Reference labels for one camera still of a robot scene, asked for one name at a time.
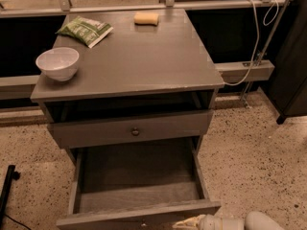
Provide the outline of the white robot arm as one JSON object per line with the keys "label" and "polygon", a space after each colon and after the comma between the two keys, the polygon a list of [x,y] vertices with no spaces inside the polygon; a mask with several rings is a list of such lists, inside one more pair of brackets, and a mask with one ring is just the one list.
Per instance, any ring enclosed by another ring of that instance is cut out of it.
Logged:
{"label": "white robot arm", "polygon": [[199,215],[173,224],[174,230],[285,230],[269,216],[258,211],[245,218],[222,218]]}

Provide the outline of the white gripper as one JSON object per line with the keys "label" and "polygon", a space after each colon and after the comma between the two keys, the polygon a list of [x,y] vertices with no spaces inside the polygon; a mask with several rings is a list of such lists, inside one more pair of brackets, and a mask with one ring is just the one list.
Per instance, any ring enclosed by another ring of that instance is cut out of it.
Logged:
{"label": "white gripper", "polygon": [[174,230],[245,230],[244,221],[236,218],[219,218],[212,215],[199,215],[177,221]]}

